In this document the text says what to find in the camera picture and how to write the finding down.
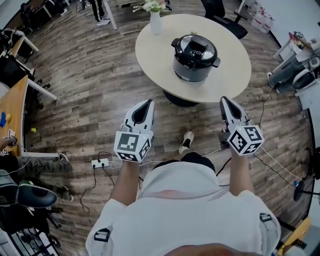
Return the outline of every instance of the yellow object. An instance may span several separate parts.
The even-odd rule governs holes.
[[[290,237],[285,241],[284,245],[281,246],[281,248],[278,251],[278,256],[283,255],[283,249],[286,246],[291,245],[296,239],[299,239],[301,241],[304,240],[304,237],[306,233],[308,232],[308,229],[310,228],[311,225],[311,218],[307,217],[304,221],[300,223],[300,225],[292,232]]]
[[[10,123],[10,121],[11,121],[11,114],[7,114],[7,115],[5,116],[5,120],[6,120],[8,123]]]

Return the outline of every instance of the white shirt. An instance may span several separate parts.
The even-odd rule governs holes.
[[[110,230],[108,241],[94,240],[104,228]],[[218,186],[212,169],[173,162],[146,175],[133,204],[110,199],[86,249],[90,256],[163,256],[186,245],[224,244],[269,256],[280,231],[273,213],[252,192],[234,196]]]

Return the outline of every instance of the white flower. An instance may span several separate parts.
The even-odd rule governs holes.
[[[151,8],[152,8],[152,3],[151,2],[147,2],[143,5],[143,9],[145,9],[147,12],[150,12]]]

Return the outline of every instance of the hand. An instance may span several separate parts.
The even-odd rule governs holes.
[[[9,147],[14,147],[17,145],[17,138],[14,136],[10,136],[8,139],[10,139],[10,143],[8,144]]]

